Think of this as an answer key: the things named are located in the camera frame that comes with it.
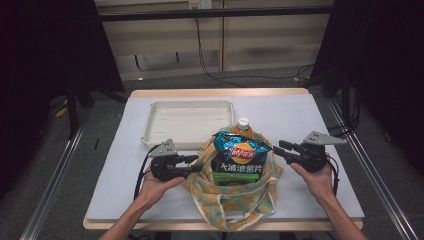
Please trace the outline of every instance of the black curtain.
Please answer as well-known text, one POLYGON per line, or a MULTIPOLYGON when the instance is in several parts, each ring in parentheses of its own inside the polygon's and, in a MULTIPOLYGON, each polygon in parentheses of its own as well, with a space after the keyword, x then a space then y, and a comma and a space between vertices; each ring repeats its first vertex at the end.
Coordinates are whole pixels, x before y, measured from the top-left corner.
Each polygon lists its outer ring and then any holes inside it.
POLYGON ((31 159, 49 102, 68 80, 123 91, 102 23, 77 20, 97 15, 94 1, 1 1, 0 196, 31 159))
POLYGON ((424 2, 336 0, 350 14, 331 14, 311 75, 331 96, 348 76, 385 131, 424 173, 424 2))

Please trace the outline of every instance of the wooden table edge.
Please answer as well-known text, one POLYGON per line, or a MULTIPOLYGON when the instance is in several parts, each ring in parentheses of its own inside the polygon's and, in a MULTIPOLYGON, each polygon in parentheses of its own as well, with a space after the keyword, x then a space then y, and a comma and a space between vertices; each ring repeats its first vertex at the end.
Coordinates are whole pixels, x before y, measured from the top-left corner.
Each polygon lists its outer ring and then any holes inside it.
POLYGON ((219 97, 309 94, 305 88, 213 88, 135 90, 130 97, 219 97))
MULTIPOLYGON (((353 223, 362 229, 362 219, 352 219, 353 223)), ((114 222, 92 222, 84 218, 83 225, 88 230, 107 230, 114 222)), ((206 222, 139 222, 134 229, 143 229, 145 231, 220 231, 206 222)), ((244 231, 333 231, 329 221, 272 221, 258 222, 244 231)))

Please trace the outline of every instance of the lay's logo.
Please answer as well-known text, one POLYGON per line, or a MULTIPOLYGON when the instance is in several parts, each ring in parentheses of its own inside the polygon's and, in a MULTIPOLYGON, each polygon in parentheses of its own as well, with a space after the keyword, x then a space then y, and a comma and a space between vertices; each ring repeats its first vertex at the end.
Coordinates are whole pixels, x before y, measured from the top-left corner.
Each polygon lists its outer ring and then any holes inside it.
POLYGON ((248 164, 255 157, 255 149, 248 143, 239 143, 231 149, 231 158, 238 164, 248 164))

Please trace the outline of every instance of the white tray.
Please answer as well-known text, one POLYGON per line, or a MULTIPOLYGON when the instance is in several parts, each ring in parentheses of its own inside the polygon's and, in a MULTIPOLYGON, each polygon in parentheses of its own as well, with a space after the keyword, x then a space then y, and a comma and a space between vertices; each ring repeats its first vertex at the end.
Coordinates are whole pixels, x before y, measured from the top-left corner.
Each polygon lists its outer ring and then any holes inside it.
POLYGON ((233 124, 229 101, 160 101, 151 104, 142 141, 149 148, 172 138, 178 150, 198 150, 233 124))

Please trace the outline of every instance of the fabric bag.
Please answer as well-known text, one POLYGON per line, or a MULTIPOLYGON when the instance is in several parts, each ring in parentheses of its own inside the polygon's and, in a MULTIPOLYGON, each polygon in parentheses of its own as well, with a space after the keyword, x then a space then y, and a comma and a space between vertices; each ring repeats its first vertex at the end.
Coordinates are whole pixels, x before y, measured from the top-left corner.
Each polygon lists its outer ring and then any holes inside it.
MULTIPOLYGON (((231 131, 231 126, 221 129, 231 131)), ((271 143, 259 133, 255 140, 271 143)), ((266 214, 274 213, 276 204, 276 184, 283 168, 275 163, 274 153, 268 152, 261 178, 256 183, 243 185, 217 186, 212 176, 211 162, 217 155, 212 136, 199 153, 196 164, 203 164, 199 173, 193 173, 183 186, 191 193, 203 218, 222 231, 241 231, 255 224, 266 214), (237 213, 241 217, 230 219, 237 213)))

